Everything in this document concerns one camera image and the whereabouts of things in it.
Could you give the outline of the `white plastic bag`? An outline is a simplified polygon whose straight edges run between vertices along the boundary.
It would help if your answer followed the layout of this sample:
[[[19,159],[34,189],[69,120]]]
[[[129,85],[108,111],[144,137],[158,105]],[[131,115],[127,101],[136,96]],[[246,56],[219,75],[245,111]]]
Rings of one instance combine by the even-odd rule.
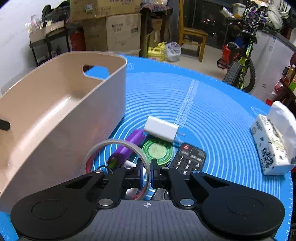
[[[182,54],[182,48],[177,42],[170,42],[165,45],[165,58],[168,62],[177,62]]]

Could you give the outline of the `large cardboard box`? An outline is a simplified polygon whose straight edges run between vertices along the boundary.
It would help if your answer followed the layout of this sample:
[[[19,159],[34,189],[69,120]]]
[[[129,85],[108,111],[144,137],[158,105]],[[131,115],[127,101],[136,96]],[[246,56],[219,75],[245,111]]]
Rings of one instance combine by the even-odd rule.
[[[87,51],[138,56],[141,14],[115,15],[83,23]]]

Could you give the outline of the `yellow detergent jug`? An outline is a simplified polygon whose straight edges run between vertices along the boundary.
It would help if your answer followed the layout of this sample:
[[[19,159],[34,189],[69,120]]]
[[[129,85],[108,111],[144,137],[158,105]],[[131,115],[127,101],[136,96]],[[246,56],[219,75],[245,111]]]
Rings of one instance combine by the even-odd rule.
[[[148,47],[147,57],[151,60],[163,62],[165,60],[166,42],[160,42],[156,47]]]

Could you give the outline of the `white tissue pack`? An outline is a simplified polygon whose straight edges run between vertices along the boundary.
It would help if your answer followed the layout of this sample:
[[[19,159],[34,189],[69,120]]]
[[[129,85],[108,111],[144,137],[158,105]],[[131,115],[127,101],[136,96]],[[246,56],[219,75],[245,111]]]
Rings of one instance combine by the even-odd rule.
[[[275,101],[250,131],[264,175],[284,175],[295,168],[295,116],[284,104]]]

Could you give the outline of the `black metal shelf rack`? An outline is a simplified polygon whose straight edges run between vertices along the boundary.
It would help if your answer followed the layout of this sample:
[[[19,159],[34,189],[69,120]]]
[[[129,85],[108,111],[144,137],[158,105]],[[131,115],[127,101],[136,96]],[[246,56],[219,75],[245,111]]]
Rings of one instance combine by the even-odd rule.
[[[62,27],[62,28],[58,28],[58,29],[55,29],[55,30],[49,32],[48,34],[45,35],[44,39],[38,40],[37,42],[34,42],[34,43],[30,42],[29,47],[32,50],[36,66],[38,67],[39,63],[38,63],[37,56],[35,53],[35,49],[34,49],[35,47],[41,46],[41,45],[46,45],[47,49],[48,49],[49,59],[52,59],[53,56],[52,56],[51,42],[56,39],[64,37],[66,39],[67,51],[70,52],[70,44],[69,44],[68,36],[69,36],[69,30],[66,27]]]

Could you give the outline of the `white USB wall charger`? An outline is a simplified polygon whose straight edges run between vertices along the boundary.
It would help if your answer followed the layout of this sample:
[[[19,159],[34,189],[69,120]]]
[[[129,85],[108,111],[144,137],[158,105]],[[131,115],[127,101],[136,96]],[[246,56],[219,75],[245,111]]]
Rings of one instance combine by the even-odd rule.
[[[148,116],[144,125],[144,132],[169,143],[173,143],[175,141],[176,135],[185,136],[185,134],[179,132],[178,129],[178,125],[151,115]]]

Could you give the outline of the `black remote control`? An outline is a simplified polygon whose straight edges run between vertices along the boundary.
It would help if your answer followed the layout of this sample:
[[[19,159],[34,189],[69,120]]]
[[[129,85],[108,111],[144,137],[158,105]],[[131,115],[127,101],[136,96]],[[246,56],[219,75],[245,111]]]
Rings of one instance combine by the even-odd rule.
[[[182,143],[171,161],[170,168],[189,175],[191,171],[202,171],[205,160],[206,153],[202,149]]]

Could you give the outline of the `green black bicycle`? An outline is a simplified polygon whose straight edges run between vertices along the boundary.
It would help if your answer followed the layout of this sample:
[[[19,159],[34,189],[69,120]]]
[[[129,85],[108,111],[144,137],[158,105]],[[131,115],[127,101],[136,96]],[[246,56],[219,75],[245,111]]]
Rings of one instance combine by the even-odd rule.
[[[241,18],[227,18],[227,26],[237,28],[236,40],[241,43],[229,42],[223,46],[222,57],[217,60],[218,68],[227,70],[223,82],[246,93],[255,86],[255,66],[251,59],[253,46],[257,43],[256,31]]]

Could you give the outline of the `upper cardboard box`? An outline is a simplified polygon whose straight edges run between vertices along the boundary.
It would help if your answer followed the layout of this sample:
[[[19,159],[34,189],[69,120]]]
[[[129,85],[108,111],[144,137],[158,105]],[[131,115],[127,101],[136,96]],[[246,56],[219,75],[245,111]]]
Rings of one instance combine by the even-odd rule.
[[[70,1],[71,18],[74,21],[80,21],[138,13],[140,3],[141,1],[134,0],[73,0]]]

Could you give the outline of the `beige plastic storage bin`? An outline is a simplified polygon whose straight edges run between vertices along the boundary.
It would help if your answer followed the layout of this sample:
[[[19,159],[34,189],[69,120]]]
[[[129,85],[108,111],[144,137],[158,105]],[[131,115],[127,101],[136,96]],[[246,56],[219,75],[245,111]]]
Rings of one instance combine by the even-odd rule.
[[[1,211],[83,174],[85,157],[125,114],[127,59],[68,52],[37,67],[1,96]]]

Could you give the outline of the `wooden chair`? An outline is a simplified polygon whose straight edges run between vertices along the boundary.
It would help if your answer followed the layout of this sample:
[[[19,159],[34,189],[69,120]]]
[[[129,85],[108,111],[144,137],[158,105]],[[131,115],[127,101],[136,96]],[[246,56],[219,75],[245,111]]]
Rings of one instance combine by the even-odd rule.
[[[179,0],[179,45],[182,46],[182,44],[190,44],[198,46],[197,56],[199,58],[199,61],[202,62],[208,34],[203,30],[188,28],[184,26],[183,4],[184,1]],[[197,37],[199,38],[199,41],[194,42],[187,40],[185,39],[185,36]]]

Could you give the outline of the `purple orange folding toy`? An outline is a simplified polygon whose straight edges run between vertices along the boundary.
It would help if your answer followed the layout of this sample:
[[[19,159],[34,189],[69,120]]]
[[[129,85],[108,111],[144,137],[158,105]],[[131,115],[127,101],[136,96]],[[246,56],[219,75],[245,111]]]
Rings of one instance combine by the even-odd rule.
[[[134,130],[125,140],[139,146],[145,139],[143,129]],[[120,168],[125,161],[131,156],[133,150],[125,146],[119,146],[107,160],[107,164],[113,170]]]

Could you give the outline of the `blue silicone baking mat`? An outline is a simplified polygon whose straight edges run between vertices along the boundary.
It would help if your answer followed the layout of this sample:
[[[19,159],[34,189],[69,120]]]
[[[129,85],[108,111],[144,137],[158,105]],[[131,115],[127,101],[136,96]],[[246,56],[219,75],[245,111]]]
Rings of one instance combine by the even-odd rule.
[[[94,171],[119,146],[119,140],[143,128],[148,116],[178,125],[179,143],[202,149],[201,172],[273,195],[285,208],[274,237],[287,240],[293,211],[290,173],[262,172],[250,126],[269,106],[255,97],[209,76],[157,61],[127,59],[125,114],[111,135],[95,144],[85,157],[85,170]],[[179,209],[171,200],[152,200],[149,187],[140,200],[122,200],[102,209],[81,232],[67,240],[229,240],[210,232],[193,211]]]

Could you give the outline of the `green round tin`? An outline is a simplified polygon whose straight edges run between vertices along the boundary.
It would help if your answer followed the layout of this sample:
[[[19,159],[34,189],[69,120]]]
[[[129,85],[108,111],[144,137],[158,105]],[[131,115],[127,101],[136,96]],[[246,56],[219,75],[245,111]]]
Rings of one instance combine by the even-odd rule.
[[[159,138],[151,138],[144,143],[142,150],[149,162],[156,159],[159,166],[167,166],[173,158],[173,147]]]

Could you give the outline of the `white appliance cabinet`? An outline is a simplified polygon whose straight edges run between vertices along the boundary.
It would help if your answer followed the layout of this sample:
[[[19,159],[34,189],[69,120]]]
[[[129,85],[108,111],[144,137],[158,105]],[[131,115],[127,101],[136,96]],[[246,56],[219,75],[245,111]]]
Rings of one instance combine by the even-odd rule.
[[[274,100],[273,89],[290,59],[295,46],[279,33],[257,31],[251,59],[255,67],[256,81],[250,94],[266,102]]]

